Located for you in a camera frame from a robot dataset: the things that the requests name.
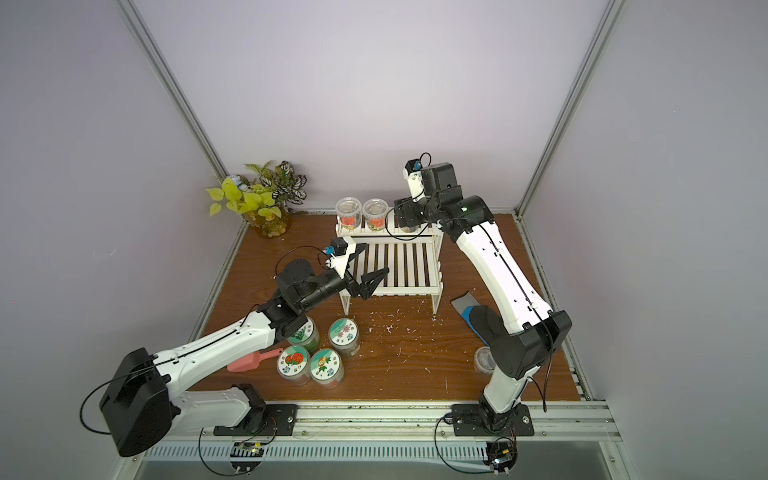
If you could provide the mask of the clear container red seeds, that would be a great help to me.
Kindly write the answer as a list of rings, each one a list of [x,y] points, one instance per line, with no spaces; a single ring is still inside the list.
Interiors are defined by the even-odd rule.
[[[344,230],[354,230],[362,223],[362,203],[355,197],[341,198],[335,206],[337,226]]]

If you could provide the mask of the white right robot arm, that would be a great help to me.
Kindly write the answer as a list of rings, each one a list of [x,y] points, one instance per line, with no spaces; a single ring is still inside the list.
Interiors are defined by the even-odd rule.
[[[405,164],[403,177],[410,194],[396,201],[396,219],[407,226],[436,225],[470,260],[495,302],[488,307],[464,295],[453,304],[495,363],[479,397],[479,415],[488,430],[498,431],[535,374],[553,359],[572,321],[535,290],[491,210],[481,197],[463,195],[451,164],[428,166],[413,159]]]

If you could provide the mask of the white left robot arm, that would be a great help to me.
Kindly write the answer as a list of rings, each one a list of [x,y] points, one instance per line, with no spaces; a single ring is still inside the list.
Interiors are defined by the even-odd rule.
[[[194,342],[157,354],[139,348],[121,361],[100,402],[109,434],[122,457],[143,453],[168,433],[186,428],[237,427],[259,407],[252,388],[188,390],[223,367],[293,336],[307,314],[333,295],[347,291],[370,298],[389,273],[383,267],[355,278],[344,259],[321,274],[304,259],[277,274],[277,289],[243,319]]]

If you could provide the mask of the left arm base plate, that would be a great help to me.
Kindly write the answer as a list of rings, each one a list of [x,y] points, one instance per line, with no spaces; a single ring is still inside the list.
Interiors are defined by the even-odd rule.
[[[289,437],[293,434],[297,411],[297,404],[267,404],[260,409],[252,408],[237,425],[216,426],[213,435]]]

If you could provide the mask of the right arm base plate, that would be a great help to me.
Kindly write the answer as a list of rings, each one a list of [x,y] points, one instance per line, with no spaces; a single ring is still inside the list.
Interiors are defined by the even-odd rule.
[[[497,413],[484,405],[458,403],[451,406],[449,418],[454,434],[459,437],[535,435],[533,420],[525,404],[517,404],[505,413]]]

